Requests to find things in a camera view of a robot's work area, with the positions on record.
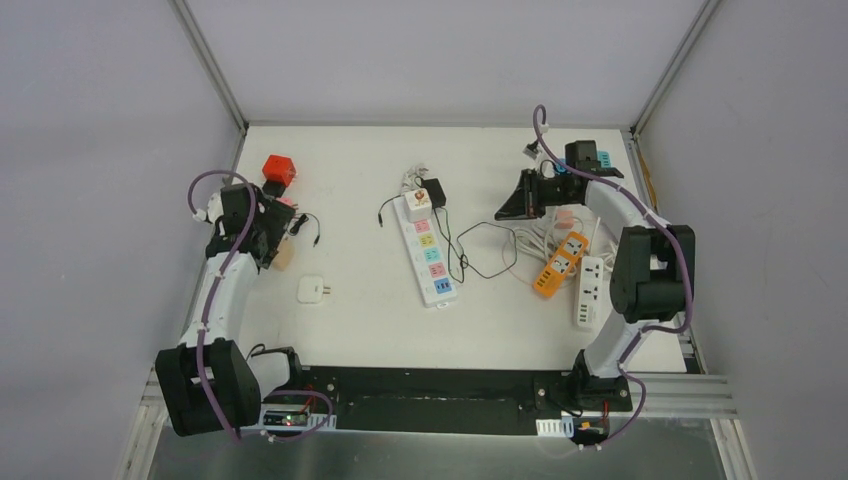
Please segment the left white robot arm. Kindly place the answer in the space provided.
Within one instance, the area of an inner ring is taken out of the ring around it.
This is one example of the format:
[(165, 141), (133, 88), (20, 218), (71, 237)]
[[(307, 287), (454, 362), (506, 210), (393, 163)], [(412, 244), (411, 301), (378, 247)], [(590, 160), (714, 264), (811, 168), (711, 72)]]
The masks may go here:
[(295, 211), (254, 184), (224, 187), (200, 217), (214, 233), (189, 327), (159, 351), (155, 372), (172, 428), (181, 437), (253, 426), (269, 394), (281, 404), (305, 390), (290, 347), (242, 351), (236, 342), (250, 291), (271, 266)]

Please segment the small black adapter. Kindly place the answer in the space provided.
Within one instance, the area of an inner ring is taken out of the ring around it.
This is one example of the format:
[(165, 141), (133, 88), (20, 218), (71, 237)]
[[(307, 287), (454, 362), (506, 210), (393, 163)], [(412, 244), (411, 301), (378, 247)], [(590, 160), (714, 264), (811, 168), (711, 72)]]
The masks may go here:
[(301, 214), (298, 219), (292, 224), (289, 228), (288, 232), (291, 236), (297, 236), (302, 229), (303, 225), (308, 222), (310, 219), (309, 213)]

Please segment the long white power strip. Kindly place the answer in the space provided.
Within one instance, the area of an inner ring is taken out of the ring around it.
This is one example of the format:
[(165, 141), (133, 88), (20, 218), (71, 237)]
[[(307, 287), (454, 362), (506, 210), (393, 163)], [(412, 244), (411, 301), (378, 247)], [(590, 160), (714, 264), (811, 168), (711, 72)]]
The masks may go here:
[(392, 200), (404, 245), (411, 262), (422, 302), (427, 308), (443, 309), (458, 298), (457, 288), (449, 275), (446, 254), (440, 245), (434, 209), (428, 220), (410, 223), (406, 220), (402, 196), (421, 187), (427, 179), (424, 164), (411, 167), (404, 175), (399, 195)]

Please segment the tan cube adapter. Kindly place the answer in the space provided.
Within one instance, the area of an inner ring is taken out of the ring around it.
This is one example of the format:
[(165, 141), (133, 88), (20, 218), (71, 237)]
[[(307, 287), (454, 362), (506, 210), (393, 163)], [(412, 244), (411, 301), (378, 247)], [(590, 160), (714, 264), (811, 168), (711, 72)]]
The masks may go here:
[(277, 253), (271, 262), (271, 266), (278, 271), (285, 271), (291, 263), (294, 254), (295, 245), (293, 242), (288, 238), (283, 239), (277, 247)]

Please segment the red cube plug adapter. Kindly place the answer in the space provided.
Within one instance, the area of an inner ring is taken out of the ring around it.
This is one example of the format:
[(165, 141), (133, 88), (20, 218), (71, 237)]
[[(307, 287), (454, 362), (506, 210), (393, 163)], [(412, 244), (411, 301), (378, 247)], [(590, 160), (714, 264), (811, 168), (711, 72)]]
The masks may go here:
[(267, 182), (289, 187), (297, 176), (297, 168), (290, 157), (269, 155), (262, 167), (262, 174)]

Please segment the orange power strip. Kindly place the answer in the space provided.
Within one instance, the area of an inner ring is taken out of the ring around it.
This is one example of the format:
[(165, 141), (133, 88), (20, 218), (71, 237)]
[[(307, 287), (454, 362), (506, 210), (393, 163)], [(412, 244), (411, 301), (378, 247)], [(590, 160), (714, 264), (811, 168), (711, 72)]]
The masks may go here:
[(551, 298), (568, 275), (576, 270), (585, 254), (589, 240), (582, 234), (570, 232), (552, 254), (547, 265), (533, 284), (533, 289), (545, 298)]

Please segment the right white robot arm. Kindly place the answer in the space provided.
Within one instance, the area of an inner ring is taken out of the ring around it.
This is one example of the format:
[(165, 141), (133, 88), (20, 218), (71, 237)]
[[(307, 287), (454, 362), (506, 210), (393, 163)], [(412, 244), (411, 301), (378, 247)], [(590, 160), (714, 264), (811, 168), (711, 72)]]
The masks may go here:
[(569, 400), (583, 410), (606, 398), (625, 398), (624, 366), (651, 332), (671, 332), (678, 314), (692, 314), (695, 234), (656, 216), (605, 167), (593, 140), (565, 147), (563, 173), (522, 170), (513, 193), (495, 212), (497, 221), (531, 220), (550, 207), (580, 204), (615, 234), (616, 260), (609, 280), (613, 307), (596, 339), (578, 353), (565, 378)]

